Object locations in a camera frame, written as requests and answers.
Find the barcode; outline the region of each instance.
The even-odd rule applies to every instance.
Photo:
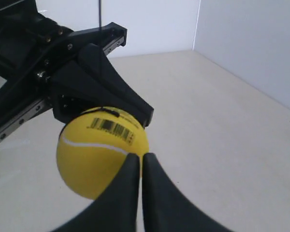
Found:
[[[112,135],[118,136],[128,144],[132,144],[134,139],[134,134],[129,129],[107,119],[94,118],[89,128],[103,130]]]

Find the white wall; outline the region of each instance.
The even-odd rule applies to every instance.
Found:
[[[36,0],[43,14],[74,30],[98,27],[98,0]],[[111,57],[191,50],[199,0],[105,0],[102,23],[128,29]]]
[[[202,0],[195,50],[290,108],[290,0]]]

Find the barcode sticker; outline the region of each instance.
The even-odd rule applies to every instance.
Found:
[[[134,133],[113,121],[102,118],[94,118],[88,128],[102,130],[114,136],[120,137],[130,145],[133,143]]]

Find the yellow ball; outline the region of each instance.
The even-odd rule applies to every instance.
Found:
[[[113,107],[99,109],[70,122],[57,147],[57,165],[66,185],[94,200],[114,179],[128,153],[142,160],[149,151],[146,133],[133,116]]]

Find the beige floor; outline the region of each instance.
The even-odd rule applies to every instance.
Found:
[[[194,204],[237,232],[290,232],[290,110],[194,52],[112,63],[155,107],[150,149]],[[61,127],[50,111],[0,145],[0,232],[49,231],[90,204],[58,174]]]

